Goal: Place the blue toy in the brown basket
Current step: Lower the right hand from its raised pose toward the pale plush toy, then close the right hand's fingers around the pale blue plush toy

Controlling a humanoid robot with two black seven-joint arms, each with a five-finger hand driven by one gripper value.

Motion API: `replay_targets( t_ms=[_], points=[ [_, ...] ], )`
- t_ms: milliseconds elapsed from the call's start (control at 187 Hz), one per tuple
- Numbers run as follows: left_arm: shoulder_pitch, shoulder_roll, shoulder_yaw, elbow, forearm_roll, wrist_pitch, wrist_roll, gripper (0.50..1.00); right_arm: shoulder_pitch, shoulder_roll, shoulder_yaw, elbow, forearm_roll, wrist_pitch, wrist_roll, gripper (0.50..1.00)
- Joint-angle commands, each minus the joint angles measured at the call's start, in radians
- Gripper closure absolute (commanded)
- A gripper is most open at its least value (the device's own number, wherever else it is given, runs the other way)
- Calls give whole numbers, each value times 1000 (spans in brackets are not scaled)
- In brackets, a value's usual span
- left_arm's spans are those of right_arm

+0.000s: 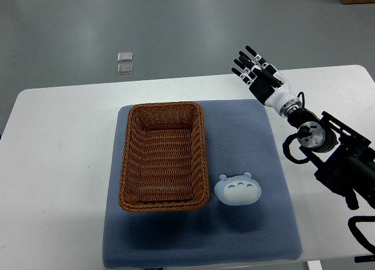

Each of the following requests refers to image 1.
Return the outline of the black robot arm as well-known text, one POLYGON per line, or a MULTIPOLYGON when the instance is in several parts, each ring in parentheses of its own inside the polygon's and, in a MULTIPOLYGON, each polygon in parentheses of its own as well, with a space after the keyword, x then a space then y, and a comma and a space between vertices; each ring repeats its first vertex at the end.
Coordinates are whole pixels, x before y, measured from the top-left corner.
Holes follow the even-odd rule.
POLYGON ((342 196, 349 209, 359 209, 357 196, 374 207, 374 149, 370 140, 326 111, 318 118, 305 108, 303 92, 283 113, 296 128, 282 144, 284 156, 299 165, 313 163, 316 180, 342 196))

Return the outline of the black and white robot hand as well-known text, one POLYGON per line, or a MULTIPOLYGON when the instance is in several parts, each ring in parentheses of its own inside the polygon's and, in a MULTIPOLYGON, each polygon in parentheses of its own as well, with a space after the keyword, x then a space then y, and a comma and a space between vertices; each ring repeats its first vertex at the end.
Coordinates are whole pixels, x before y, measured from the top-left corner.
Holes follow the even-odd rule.
POLYGON ((245 52, 239 51, 234 63, 238 67, 231 71, 248 85, 249 91, 262 105, 273 108, 284 118, 302 108, 302 101, 291 93, 287 79, 252 47, 246 46, 245 52))

